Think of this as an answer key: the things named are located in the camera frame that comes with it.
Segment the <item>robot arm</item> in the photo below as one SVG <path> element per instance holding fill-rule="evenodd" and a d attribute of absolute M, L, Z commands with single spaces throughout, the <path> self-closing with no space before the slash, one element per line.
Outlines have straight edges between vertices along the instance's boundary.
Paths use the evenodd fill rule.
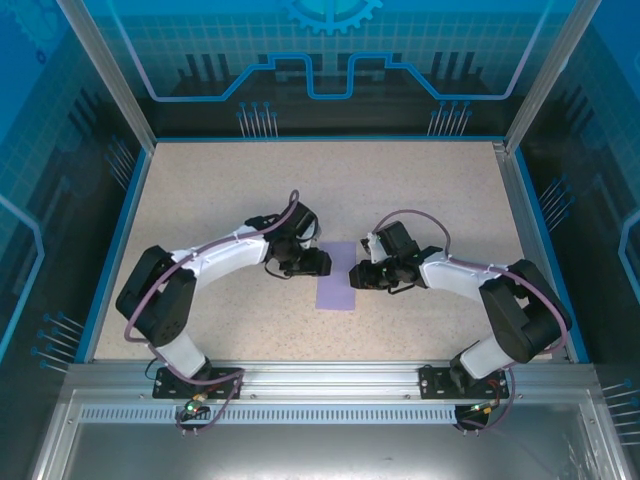
<path fill-rule="evenodd" d="M 500 368 L 529 362 L 561 335 L 556 318 L 532 292 L 505 275 L 448 257 L 440 248 L 420 250 L 400 222 L 370 233 L 361 243 L 371 260 L 351 270 L 352 287 L 390 294 L 413 287 L 442 289 L 484 305 L 493 334 L 451 361 L 451 379 L 460 392 Z M 560 311 L 567 330 L 571 328 L 568 313 L 533 263 L 520 260 L 500 268 L 540 290 Z"/>
<path fill-rule="evenodd" d="M 138 317 L 135 327 L 162 358 L 182 376 L 208 380 L 208 360 L 184 330 L 196 292 L 235 270 L 277 260 L 284 278 L 296 275 L 325 276 L 331 259 L 312 244 L 320 235 L 318 218 L 298 203 L 286 222 L 264 235 L 259 231 L 281 215 L 255 217 L 235 230 L 236 241 L 201 251 L 184 263 L 156 292 Z M 193 256 L 200 247 L 167 252 L 159 246 L 146 250 L 116 300 L 127 319 L 158 278 L 176 263 Z"/>

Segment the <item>purple rectangle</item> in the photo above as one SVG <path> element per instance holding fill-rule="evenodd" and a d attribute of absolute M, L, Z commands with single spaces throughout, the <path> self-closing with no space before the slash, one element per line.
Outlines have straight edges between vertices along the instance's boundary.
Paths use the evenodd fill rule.
<path fill-rule="evenodd" d="M 326 242 L 318 245 L 331 257 L 331 275 L 318 277 L 316 308 L 319 310 L 356 309 L 356 291 L 349 285 L 349 270 L 356 264 L 354 242 Z"/>

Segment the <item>blue glass wall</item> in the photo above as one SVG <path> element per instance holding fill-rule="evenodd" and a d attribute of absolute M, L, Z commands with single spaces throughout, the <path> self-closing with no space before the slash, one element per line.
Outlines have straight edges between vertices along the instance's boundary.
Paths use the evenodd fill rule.
<path fill-rule="evenodd" d="M 38 453 L 140 145 L 55 2 L 0 2 L 0 45 L 0 470 L 18 479 Z M 44 322 L 58 312 L 78 325 Z"/>
<path fill-rule="evenodd" d="M 541 223 L 549 232 L 603 385 L 628 377 L 636 388 L 640 384 L 638 18 L 637 3 L 601 4 L 522 146 L 541 206 Z M 627 417 L 632 423 L 639 419 L 637 414 Z M 638 461 L 639 452 L 634 453 Z"/>
<path fill-rule="evenodd" d="M 157 135 L 265 137 L 502 135 L 573 3 L 87 5 Z"/>

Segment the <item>speckled tabletop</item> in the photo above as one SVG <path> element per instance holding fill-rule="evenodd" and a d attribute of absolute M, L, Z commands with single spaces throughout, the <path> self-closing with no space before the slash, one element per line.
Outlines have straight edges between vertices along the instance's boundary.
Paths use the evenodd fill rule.
<path fill-rule="evenodd" d="M 206 243 L 282 211 L 294 188 L 319 216 L 323 241 L 357 242 L 388 212 L 417 208 L 447 225 L 454 255 L 507 264 L 522 257 L 489 142 L 160 143 L 95 358 L 151 358 L 124 341 L 113 305 L 146 248 Z M 443 245 L 437 227 L 401 219 L 421 247 Z M 490 333 L 482 305 L 449 292 L 358 291 L 355 311 L 321 311 L 316 284 L 245 268 L 196 296 L 187 329 L 210 358 L 245 361 L 449 359 Z"/>

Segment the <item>ventilation slot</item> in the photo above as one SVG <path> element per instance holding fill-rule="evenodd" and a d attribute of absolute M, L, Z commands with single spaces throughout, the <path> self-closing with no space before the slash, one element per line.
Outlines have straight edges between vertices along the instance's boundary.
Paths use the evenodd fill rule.
<path fill-rule="evenodd" d="M 193 420 L 207 423 L 220 406 Z M 220 419 L 221 424 L 451 424 L 455 423 L 453 406 L 448 405 L 231 405 Z M 172 424 L 177 405 L 84 407 L 83 423 Z"/>

